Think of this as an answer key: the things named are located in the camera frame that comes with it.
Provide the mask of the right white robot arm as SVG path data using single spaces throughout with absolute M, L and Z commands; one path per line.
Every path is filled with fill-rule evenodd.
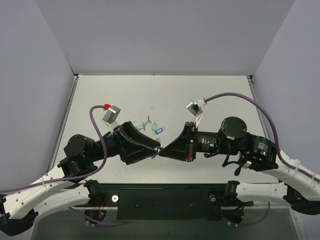
M 225 118 L 218 132 L 199 131 L 194 122 L 186 122 L 181 134 L 159 151 L 161 157 L 184 162 L 192 162 L 197 153 L 205 158 L 224 155 L 222 167 L 237 165 L 235 176 L 249 169 L 278 180 L 277 183 L 229 180 L 223 195 L 211 193 L 210 199 L 240 207 L 256 201 L 288 204 L 305 215 L 320 213 L 320 185 L 316 175 L 312 174 L 310 179 L 303 176 L 297 160 L 287 158 L 282 162 L 276 145 L 265 137 L 249 133 L 245 122 L 238 117 Z

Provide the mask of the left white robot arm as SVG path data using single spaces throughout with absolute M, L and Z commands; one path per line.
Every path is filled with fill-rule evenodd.
M 94 163 L 105 164 L 107 158 L 119 156 L 127 165 L 134 164 L 156 155 L 161 147 L 130 121 L 98 137 L 95 141 L 81 134 L 72 136 L 64 148 L 66 157 L 49 172 L 26 188 L 1 194 L 1 232 L 16 236 L 55 212 L 79 205 L 102 206 L 106 194 L 97 180 L 88 179 L 103 168 Z

